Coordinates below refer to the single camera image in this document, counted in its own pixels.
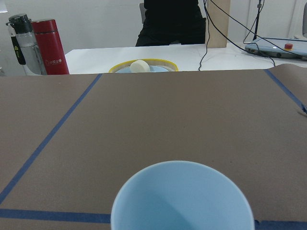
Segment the thermos lid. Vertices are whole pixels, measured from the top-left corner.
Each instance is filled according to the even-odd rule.
[[[56,20],[54,19],[41,19],[37,21],[31,21],[33,31],[36,34],[44,34],[58,31]]]
[[[28,19],[28,16],[25,13],[20,13],[10,17],[9,23],[15,29],[17,34],[23,34],[32,31],[31,19]]]

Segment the white table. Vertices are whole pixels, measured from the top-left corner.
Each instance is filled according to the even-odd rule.
[[[113,66],[134,59],[158,58],[177,64],[179,71],[197,71],[205,53],[205,45],[173,45],[148,47],[119,47],[74,49],[66,54],[70,74],[106,73]],[[307,67],[300,59],[275,58],[276,65],[291,63]],[[248,54],[228,43],[226,48],[211,48],[202,62],[201,70],[268,69],[269,58]]]

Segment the brown table surface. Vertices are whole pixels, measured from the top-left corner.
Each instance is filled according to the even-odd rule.
[[[307,103],[306,69],[270,72]],[[0,78],[0,127],[4,229],[110,229],[1,212],[110,214],[127,179],[169,160],[225,174],[259,221],[307,221],[307,117],[261,69]]]

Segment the red button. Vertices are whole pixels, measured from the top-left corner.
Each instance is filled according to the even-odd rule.
[[[284,45],[284,48],[285,49],[292,49],[293,48],[293,44],[287,43],[287,44]]]

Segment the black pants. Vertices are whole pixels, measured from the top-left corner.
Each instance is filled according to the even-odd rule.
[[[204,44],[206,19],[192,23],[177,23],[172,26],[151,25],[144,22],[136,46],[167,46],[174,41],[182,45]]]

